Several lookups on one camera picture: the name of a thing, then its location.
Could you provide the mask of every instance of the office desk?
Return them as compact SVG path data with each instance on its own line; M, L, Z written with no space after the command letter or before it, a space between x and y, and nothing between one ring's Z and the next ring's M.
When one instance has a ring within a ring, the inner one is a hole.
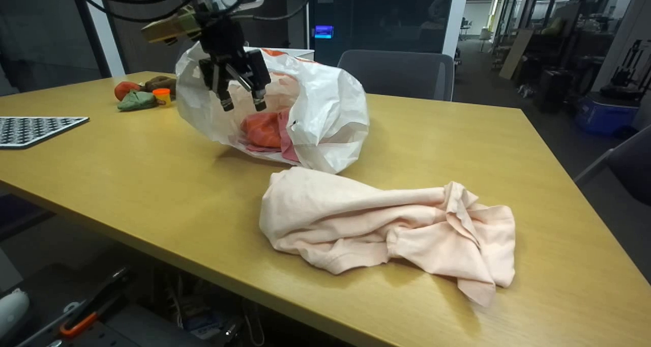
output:
M275 252L258 229L260 200L270 174L288 166L209 141L174 108L118 112L119 80L1 98L2 115L91 121L28 150L0 152L0 182L354 344L651 340L651 287L520 110L369 95L370 134L358 162L341 173L382 189L454 180L483 204L511 206L516 277L482 308L455 282L405 262L334 276Z

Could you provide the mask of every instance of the small plastic cup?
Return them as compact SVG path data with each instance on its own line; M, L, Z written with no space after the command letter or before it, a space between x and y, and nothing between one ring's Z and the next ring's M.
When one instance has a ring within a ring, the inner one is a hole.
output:
M169 89L165 89L165 88L154 89L152 91L152 94L154 94L156 99L163 102L163 106L172 106L172 99L169 96L170 94Z

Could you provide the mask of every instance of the floor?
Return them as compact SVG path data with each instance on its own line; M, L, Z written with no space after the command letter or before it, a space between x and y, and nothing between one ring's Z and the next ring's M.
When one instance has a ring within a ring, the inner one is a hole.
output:
M574 177L620 140L593 136L581 131L565 113L540 113L516 92L513 83L491 71L491 55L480 52L481 41L460 41L462 66L456 73L454 101L520 108L552 150L567 173ZM633 199L608 170L600 173L581 191L651 283L651 208Z

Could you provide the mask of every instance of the blue display screen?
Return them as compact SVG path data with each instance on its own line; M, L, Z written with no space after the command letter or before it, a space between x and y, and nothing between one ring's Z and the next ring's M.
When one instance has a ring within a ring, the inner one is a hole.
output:
M335 27L332 25L316 25L314 27L315 39L332 39L335 32Z

